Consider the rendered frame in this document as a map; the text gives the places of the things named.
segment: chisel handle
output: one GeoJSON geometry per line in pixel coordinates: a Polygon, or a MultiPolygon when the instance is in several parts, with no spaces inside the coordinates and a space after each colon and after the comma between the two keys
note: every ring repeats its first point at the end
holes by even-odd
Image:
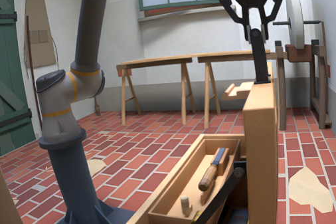
{"type": "Polygon", "coordinates": [[[199,189],[201,191],[206,191],[209,188],[216,173],[217,173],[217,166],[214,164],[211,164],[211,166],[207,169],[204,176],[202,177],[201,182],[199,182],[199,189]]]}

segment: window frame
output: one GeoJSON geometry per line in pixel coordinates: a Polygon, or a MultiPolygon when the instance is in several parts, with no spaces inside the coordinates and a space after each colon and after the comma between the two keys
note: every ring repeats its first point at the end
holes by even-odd
{"type": "Polygon", "coordinates": [[[184,1],[184,2],[168,3],[168,4],[155,5],[155,6],[149,6],[149,7],[144,7],[143,1],[139,0],[140,11],[145,11],[146,17],[161,15],[165,13],[174,13],[177,11],[185,11],[185,10],[200,9],[200,8],[215,7],[215,6],[221,6],[221,4],[219,3],[219,0],[184,1]],[[156,10],[156,9],[164,9],[164,10],[160,12],[151,13],[151,10],[156,10]]]}

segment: beige floor patch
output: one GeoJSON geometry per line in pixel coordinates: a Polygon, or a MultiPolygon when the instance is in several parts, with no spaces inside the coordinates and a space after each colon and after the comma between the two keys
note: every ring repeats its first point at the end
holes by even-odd
{"type": "Polygon", "coordinates": [[[330,191],[308,167],[304,167],[291,177],[289,190],[290,198],[301,205],[311,204],[321,213],[333,210],[330,191]]]}
{"type": "Polygon", "coordinates": [[[106,166],[106,164],[102,160],[93,159],[93,160],[88,160],[88,166],[89,166],[90,175],[91,177],[93,177],[93,175],[101,171],[106,166]]]}

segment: yellow ring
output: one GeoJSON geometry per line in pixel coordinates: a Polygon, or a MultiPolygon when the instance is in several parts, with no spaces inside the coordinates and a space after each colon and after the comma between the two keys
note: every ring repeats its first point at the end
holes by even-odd
{"type": "Polygon", "coordinates": [[[78,76],[94,76],[97,75],[100,72],[100,69],[94,72],[79,72],[77,70],[74,70],[73,68],[70,69],[72,73],[78,76]]]}
{"type": "Polygon", "coordinates": [[[77,84],[74,79],[74,76],[70,72],[67,72],[67,75],[70,77],[72,85],[74,86],[74,100],[72,101],[72,103],[75,103],[75,101],[77,100],[77,95],[78,95],[77,84]]]}
{"type": "Polygon", "coordinates": [[[42,114],[42,117],[43,118],[51,118],[51,117],[56,117],[56,116],[60,116],[60,115],[63,115],[63,114],[67,114],[69,112],[71,112],[71,107],[69,107],[66,110],[60,111],[60,112],[52,112],[50,114],[42,114]]]}

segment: black hinge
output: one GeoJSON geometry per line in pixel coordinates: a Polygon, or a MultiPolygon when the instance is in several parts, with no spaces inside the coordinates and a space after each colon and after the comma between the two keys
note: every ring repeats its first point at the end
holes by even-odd
{"type": "Polygon", "coordinates": [[[14,21],[17,21],[17,12],[14,12],[14,13],[0,13],[0,19],[14,19],[14,21]]]}
{"type": "Polygon", "coordinates": [[[27,118],[27,117],[30,117],[30,118],[32,117],[31,109],[30,108],[28,109],[28,112],[26,112],[25,114],[21,114],[21,115],[18,115],[16,117],[12,117],[12,118],[10,118],[8,120],[5,120],[3,122],[0,122],[0,128],[2,128],[4,126],[7,126],[9,124],[12,124],[14,122],[17,122],[19,120],[22,120],[24,118],[27,118]]]}

